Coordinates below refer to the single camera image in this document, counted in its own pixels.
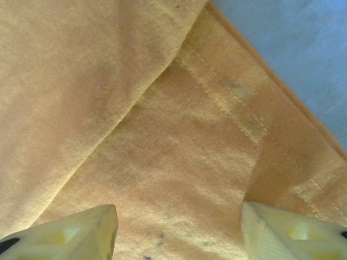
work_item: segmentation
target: yellow fabric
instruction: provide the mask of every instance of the yellow fabric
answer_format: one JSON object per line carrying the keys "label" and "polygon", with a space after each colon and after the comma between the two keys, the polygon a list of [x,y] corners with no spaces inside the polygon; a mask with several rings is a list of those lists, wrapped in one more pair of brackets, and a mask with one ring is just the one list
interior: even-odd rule
{"label": "yellow fabric", "polygon": [[345,153],[204,4],[5,1],[1,236],[112,203],[114,259],[247,259],[244,199],[347,225]]}

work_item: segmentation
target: light blue background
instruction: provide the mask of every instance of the light blue background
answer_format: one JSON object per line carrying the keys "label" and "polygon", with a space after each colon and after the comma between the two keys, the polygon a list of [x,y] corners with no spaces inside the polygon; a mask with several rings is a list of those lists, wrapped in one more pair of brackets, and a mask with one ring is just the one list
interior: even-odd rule
{"label": "light blue background", "polygon": [[347,151],[347,0],[212,2]]}

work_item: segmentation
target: black plastic part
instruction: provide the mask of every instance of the black plastic part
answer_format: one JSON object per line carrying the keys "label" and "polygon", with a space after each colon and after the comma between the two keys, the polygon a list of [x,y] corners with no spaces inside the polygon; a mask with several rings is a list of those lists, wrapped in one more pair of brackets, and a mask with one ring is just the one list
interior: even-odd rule
{"label": "black plastic part", "polygon": [[341,232],[341,235],[342,235],[344,238],[347,239],[347,231],[342,231],[342,232]]}
{"label": "black plastic part", "polygon": [[16,244],[19,240],[20,240],[19,238],[15,237],[15,238],[10,238],[8,240],[2,241],[0,243],[0,255],[6,250],[8,250],[8,248]]}

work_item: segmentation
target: gray surface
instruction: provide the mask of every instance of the gray surface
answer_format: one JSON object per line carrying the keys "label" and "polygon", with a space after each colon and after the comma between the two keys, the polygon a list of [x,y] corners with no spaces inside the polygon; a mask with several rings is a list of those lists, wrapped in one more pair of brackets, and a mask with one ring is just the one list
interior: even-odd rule
{"label": "gray surface", "polygon": [[347,151],[347,1],[212,2]]}

